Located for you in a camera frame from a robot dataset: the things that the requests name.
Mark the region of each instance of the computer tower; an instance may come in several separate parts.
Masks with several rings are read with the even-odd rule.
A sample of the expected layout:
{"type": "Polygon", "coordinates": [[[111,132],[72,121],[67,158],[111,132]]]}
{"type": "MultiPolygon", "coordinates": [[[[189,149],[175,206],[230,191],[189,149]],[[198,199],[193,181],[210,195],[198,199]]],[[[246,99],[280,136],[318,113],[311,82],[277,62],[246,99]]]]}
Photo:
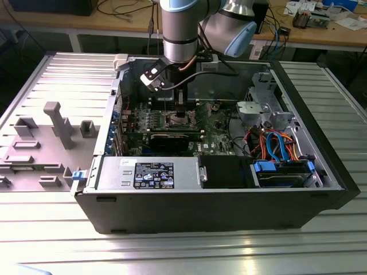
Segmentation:
{"type": "Polygon", "coordinates": [[[255,13],[254,21],[257,24],[256,34],[261,32],[268,8],[269,3],[267,0],[255,0],[253,3],[252,10],[255,13]]]}
{"type": "Polygon", "coordinates": [[[98,0],[9,0],[14,11],[89,16],[98,0]]]}

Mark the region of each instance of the sticker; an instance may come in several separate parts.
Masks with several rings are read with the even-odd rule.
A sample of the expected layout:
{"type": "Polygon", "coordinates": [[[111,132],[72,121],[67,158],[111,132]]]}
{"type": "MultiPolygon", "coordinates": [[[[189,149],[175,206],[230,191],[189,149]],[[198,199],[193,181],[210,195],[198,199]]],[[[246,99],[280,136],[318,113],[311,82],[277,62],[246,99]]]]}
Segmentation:
{"type": "Polygon", "coordinates": [[[120,161],[120,166],[134,166],[136,163],[136,159],[122,159],[120,161]]]}
{"type": "Polygon", "coordinates": [[[173,163],[137,163],[135,161],[135,189],[174,188],[173,163]]]}

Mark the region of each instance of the power supply label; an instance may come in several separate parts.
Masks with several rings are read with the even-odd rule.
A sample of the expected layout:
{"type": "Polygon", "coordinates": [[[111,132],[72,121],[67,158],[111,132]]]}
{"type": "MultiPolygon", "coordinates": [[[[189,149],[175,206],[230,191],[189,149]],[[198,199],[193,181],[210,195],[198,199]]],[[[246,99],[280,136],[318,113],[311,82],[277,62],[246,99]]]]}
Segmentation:
{"type": "Polygon", "coordinates": [[[135,189],[174,188],[173,163],[137,163],[135,189]]]}

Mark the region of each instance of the motherboard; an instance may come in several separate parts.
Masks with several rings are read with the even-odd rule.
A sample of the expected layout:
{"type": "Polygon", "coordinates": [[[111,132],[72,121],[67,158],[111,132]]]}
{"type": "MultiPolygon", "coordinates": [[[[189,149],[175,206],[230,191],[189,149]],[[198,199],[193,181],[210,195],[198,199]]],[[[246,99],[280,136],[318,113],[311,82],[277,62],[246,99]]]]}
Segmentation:
{"type": "Polygon", "coordinates": [[[227,121],[228,109],[220,103],[196,103],[182,117],[176,111],[140,103],[122,111],[114,155],[234,155],[227,121]]]}

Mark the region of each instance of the circuit board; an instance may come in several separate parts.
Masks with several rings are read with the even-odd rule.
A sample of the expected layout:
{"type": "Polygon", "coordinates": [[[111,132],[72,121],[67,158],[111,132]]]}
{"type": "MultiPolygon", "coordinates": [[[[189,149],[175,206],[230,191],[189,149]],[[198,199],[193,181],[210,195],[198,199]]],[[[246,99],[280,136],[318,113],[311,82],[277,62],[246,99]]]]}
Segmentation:
{"type": "Polygon", "coordinates": [[[124,140],[129,156],[198,156],[234,155],[230,143],[225,109],[213,108],[211,103],[203,103],[185,117],[176,117],[174,111],[151,109],[140,104],[124,117],[124,140]],[[184,150],[156,151],[151,148],[155,136],[177,136],[188,140],[184,150]]]}

